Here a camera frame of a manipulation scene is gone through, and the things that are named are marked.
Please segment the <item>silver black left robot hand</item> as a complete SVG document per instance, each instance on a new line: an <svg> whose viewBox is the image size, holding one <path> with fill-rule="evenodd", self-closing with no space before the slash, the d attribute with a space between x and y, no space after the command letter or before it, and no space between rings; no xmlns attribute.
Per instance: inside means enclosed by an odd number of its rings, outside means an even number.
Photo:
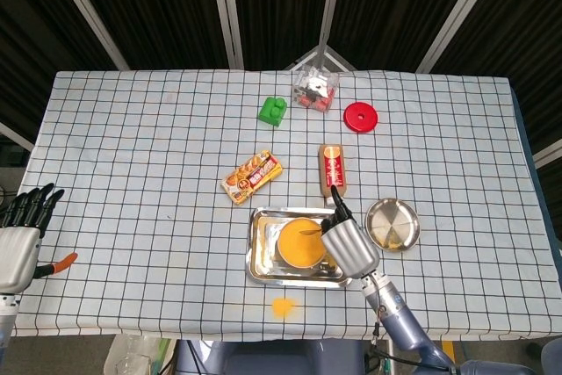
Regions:
<svg viewBox="0 0 562 375"><path fill-rule="evenodd" d="M50 183L17 195L1 213L1 294L17 295L34 279L66 270L73 252L56 263L38 264L40 247L64 190Z"/></svg>

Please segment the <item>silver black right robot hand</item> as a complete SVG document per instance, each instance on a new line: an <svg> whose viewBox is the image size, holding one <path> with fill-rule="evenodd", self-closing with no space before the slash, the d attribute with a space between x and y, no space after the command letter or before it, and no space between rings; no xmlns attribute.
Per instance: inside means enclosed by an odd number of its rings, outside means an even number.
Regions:
<svg viewBox="0 0 562 375"><path fill-rule="evenodd" d="M347 278L359 279L375 271L379 254L374 242L357 224L335 185L330 186L334 213L321 222L321 240Z"/></svg>

